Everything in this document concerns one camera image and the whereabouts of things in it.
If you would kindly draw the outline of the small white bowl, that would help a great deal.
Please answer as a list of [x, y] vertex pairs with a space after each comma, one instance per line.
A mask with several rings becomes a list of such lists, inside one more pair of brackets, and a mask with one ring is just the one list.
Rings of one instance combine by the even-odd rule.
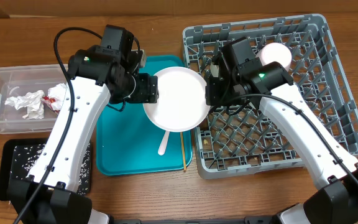
[[215, 65], [215, 64], [211, 64], [210, 67], [210, 72], [211, 72], [211, 75], [215, 78], [218, 78], [219, 77], [219, 66], [218, 65]]

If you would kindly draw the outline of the pink plate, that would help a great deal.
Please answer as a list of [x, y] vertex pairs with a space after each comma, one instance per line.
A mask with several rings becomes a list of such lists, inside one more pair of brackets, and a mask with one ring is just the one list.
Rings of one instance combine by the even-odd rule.
[[143, 104], [154, 125], [170, 132], [184, 132], [207, 117], [210, 106], [206, 104], [206, 81], [201, 75], [185, 67], [168, 67], [154, 76], [158, 100]]

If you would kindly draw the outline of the white plastic fork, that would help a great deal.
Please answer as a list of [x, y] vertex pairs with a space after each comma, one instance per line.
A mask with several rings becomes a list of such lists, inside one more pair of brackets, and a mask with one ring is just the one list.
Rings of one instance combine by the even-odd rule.
[[161, 143], [158, 148], [158, 155], [160, 155], [160, 156], [163, 156], [165, 154], [169, 135], [170, 135], [170, 131], [165, 131], [165, 134], [163, 135], [163, 138], [162, 138]]

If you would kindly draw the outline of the pink bowl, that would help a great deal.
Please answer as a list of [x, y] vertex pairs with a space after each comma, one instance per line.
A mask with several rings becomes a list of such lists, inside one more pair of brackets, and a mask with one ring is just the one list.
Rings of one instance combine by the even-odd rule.
[[289, 71], [292, 62], [292, 54], [290, 49], [281, 43], [270, 43], [263, 47], [257, 54], [262, 65], [271, 62], [278, 62], [286, 71]]

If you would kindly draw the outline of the red snack wrapper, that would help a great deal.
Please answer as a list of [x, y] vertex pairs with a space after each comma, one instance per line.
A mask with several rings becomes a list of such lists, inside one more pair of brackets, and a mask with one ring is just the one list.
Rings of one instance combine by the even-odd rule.
[[63, 105], [63, 98], [62, 97], [48, 97], [45, 96], [41, 99], [41, 101], [48, 106], [56, 115], [60, 113], [60, 110]]

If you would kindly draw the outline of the white paper ball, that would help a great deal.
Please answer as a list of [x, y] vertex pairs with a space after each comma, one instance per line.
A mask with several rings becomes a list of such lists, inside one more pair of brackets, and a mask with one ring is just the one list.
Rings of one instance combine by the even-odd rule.
[[42, 98], [45, 96], [43, 90], [28, 92], [24, 96], [11, 96], [5, 100], [5, 105], [13, 106], [16, 110], [26, 108], [27, 113], [22, 117], [24, 119], [43, 119], [44, 105]]

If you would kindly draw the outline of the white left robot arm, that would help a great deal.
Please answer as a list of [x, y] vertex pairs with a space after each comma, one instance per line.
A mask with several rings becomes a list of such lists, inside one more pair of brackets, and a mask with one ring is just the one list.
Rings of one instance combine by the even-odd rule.
[[133, 33], [108, 25], [100, 41], [60, 66], [68, 88], [52, 132], [27, 176], [7, 188], [16, 223], [114, 222], [78, 193], [83, 158], [105, 108], [156, 103], [158, 85], [157, 77], [139, 71], [145, 54]]

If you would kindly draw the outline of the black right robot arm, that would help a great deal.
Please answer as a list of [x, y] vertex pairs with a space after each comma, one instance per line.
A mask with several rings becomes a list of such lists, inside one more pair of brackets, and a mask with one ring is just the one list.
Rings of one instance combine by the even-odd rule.
[[212, 108], [252, 105], [270, 119], [304, 162], [317, 189], [307, 201], [246, 223], [358, 222], [358, 159], [345, 150], [303, 99], [290, 75], [292, 55], [281, 43], [254, 53], [245, 37], [212, 59], [206, 102]]

